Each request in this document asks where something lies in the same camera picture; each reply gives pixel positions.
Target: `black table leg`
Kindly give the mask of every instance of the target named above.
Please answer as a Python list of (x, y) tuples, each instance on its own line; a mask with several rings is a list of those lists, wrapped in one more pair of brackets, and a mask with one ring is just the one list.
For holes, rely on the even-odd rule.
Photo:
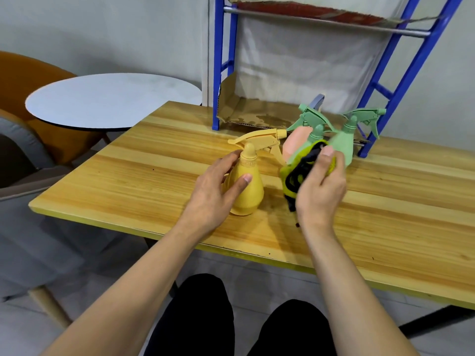
[[(157, 243), (157, 240), (154, 240), (154, 239), (149, 239), (147, 237), (144, 237), (145, 239), (145, 242), (147, 244), (147, 247), (149, 249), (152, 248), (153, 245), (155, 245)], [(175, 297), (175, 295), (177, 294), (177, 291), (178, 291), (178, 285), (177, 285), (177, 282), (174, 281), (173, 282), (173, 285), (171, 286), (170, 288), (170, 291), (168, 292), (168, 294), (170, 295), (170, 297), (173, 299)]]
[(413, 338), (468, 320), (472, 317), (475, 317), (475, 310), (465, 309), (459, 306), (447, 306), (403, 324), (399, 326), (399, 329), (407, 338)]

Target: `white round tabletop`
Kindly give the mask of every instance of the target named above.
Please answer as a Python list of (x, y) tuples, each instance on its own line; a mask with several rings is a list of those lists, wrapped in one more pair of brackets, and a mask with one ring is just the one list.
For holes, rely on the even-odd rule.
[(183, 80), (147, 73), (103, 73), (43, 86), (27, 110), (56, 125), (82, 129), (130, 128), (167, 101), (201, 104), (201, 90)]

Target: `black cloth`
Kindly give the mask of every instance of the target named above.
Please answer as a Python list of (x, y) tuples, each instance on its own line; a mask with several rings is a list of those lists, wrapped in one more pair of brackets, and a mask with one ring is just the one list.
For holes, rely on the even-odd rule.
[[(248, 356), (335, 356), (330, 326), (312, 304), (289, 300), (262, 326)], [(210, 274), (187, 278), (153, 330), (144, 356), (234, 355), (234, 315), (223, 282)]]

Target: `right hand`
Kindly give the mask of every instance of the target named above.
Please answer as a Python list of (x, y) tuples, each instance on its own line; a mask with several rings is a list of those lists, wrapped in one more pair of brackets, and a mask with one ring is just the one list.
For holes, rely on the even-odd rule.
[[(333, 157), (336, 157), (336, 167), (325, 177)], [(332, 146), (325, 146), (297, 194), (295, 207), (303, 232), (332, 230), (336, 209), (345, 193), (345, 156)]]

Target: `yellow spray bottle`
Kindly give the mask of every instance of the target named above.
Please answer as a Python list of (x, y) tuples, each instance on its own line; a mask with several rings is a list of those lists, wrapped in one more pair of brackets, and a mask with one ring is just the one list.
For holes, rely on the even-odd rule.
[(224, 181), (223, 192), (228, 191), (242, 175), (252, 175), (251, 182), (234, 202), (232, 214), (245, 216), (258, 209), (264, 198), (264, 185), (259, 173), (256, 151), (269, 151), (281, 164), (285, 164), (279, 149), (280, 139), (285, 137), (287, 137), (286, 130), (270, 129), (249, 132), (239, 138), (228, 140), (228, 143), (239, 146), (243, 151), (236, 166)]

